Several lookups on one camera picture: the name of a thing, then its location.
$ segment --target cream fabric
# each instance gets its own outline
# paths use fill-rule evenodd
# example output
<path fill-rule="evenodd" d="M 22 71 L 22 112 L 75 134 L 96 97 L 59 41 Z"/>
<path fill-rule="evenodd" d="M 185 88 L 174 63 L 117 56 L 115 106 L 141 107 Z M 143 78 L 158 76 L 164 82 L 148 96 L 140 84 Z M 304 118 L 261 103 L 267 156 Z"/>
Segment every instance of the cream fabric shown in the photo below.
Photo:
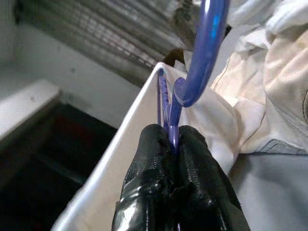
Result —
<path fill-rule="evenodd" d="M 234 52 L 211 86 L 222 97 L 244 97 L 266 107 L 260 128 L 240 148 L 241 153 L 262 151 L 271 141 L 291 145 L 295 154 L 298 149 L 308 152 L 306 30 L 307 26 L 296 26 L 281 32 L 268 50 L 255 45 L 252 50 Z"/>

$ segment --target dark floor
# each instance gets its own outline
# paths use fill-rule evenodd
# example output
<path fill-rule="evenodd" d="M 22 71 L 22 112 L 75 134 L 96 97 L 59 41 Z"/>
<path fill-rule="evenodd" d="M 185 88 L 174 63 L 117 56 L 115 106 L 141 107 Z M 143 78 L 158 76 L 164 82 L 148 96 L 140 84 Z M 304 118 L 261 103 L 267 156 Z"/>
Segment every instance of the dark floor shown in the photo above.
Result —
<path fill-rule="evenodd" d="M 47 141 L 0 190 L 0 231 L 50 230 L 115 132 L 72 106 L 60 105 Z"/>

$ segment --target gray fabric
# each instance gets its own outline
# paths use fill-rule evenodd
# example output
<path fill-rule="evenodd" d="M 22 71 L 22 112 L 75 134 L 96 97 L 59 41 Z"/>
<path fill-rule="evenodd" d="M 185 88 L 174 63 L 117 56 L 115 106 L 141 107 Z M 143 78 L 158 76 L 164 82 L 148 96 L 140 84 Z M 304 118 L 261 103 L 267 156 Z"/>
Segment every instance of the gray fabric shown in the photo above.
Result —
<path fill-rule="evenodd" d="M 305 149 L 296 148 L 286 142 L 279 140 L 270 140 L 260 152 L 263 153 L 289 153 L 289 154 L 307 154 Z"/>
<path fill-rule="evenodd" d="M 230 179 L 252 231 L 308 230 L 308 155 L 239 154 Z"/>
<path fill-rule="evenodd" d="M 176 0 L 19 0 L 16 18 L 142 86 L 170 50 L 185 48 L 169 23 L 177 6 Z"/>

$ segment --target metal grill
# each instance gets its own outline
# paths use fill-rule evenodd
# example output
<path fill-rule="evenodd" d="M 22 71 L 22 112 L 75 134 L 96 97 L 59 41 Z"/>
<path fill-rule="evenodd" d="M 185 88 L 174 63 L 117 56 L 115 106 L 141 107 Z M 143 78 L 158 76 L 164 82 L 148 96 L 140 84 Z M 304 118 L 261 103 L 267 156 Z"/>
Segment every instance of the metal grill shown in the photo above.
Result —
<path fill-rule="evenodd" d="M 142 86 L 155 64 L 184 47 L 169 19 L 177 0 L 19 0 L 17 16 Z"/>

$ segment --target white fabric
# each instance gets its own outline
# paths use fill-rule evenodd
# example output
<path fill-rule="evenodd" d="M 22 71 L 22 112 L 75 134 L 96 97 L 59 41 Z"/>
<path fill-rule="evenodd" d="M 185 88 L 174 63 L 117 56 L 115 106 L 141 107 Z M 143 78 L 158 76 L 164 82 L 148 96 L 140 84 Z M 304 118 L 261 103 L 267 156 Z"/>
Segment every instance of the white fabric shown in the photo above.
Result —
<path fill-rule="evenodd" d="M 167 75 L 169 92 L 172 92 L 177 78 L 171 73 Z M 227 174 L 240 147 L 259 128 L 264 111 L 264 105 L 253 100 L 230 96 L 222 98 L 206 88 L 192 107 L 183 108 L 180 125 L 190 125 L 205 137 L 212 156 Z"/>
<path fill-rule="evenodd" d="M 232 0 L 228 23 L 233 27 L 256 25 L 240 38 L 236 50 L 268 49 L 273 35 L 307 24 L 307 12 L 307 0 Z"/>
<path fill-rule="evenodd" d="M 245 97 L 266 107 L 260 128 L 241 147 L 241 153 L 264 151 L 271 141 L 293 146 L 294 154 L 298 149 L 308 152 L 307 29 L 285 30 L 268 48 L 255 43 L 249 51 L 234 52 L 211 86 L 223 97 Z M 290 153 L 290 149 L 280 152 Z"/>

